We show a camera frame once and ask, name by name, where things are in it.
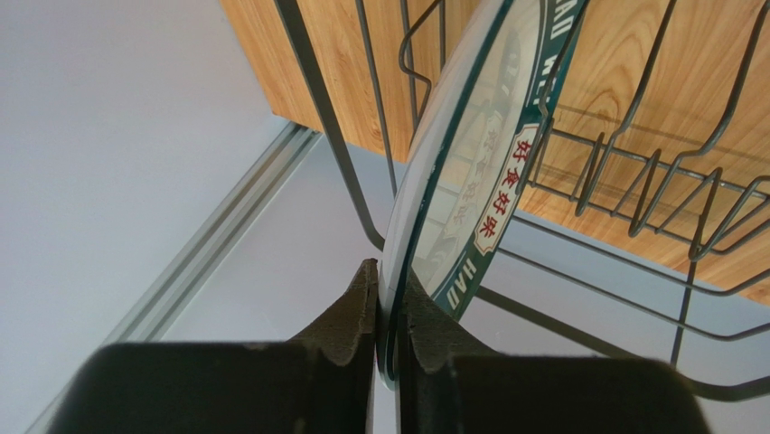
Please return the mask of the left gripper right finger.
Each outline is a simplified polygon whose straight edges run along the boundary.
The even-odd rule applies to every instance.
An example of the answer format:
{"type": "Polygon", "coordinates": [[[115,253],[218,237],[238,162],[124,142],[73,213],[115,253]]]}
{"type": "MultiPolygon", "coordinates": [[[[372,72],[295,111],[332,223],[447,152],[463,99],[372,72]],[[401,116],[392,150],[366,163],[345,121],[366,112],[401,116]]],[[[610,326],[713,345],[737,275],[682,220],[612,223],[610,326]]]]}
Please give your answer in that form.
{"type": "Polygon", "coordinates": [[[512,356],[444,312],[415,276],[399,308],[402,433],[706,433],[682,378],[647,359],[512,356]]]}

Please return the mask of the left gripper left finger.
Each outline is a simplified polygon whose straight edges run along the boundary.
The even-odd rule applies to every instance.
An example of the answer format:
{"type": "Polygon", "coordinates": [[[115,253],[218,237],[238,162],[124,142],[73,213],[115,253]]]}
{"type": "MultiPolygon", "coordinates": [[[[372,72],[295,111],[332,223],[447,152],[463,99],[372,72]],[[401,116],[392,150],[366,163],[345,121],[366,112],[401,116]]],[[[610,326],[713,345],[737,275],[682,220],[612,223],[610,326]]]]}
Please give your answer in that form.
{"type": "Polygon", "coordinates": [[[124,343],[75,375],[52,433],[369,433],[375,259],[284,342],[124,343]]]}

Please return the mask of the green rimmed round plate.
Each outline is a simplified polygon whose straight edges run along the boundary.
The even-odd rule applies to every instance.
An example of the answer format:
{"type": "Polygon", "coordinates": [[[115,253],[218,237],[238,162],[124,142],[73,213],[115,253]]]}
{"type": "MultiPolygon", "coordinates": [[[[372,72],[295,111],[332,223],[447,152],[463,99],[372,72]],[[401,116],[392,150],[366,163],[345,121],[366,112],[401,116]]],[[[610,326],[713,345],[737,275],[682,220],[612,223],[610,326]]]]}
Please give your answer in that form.
{"type": "Polygon", "coordinates": [[[516,211],[572,60],[584,1],[482,1],[411,142],[379,269],[377,363],[398,380],[411,290],[454,319],[477,294],[516,211]]]}

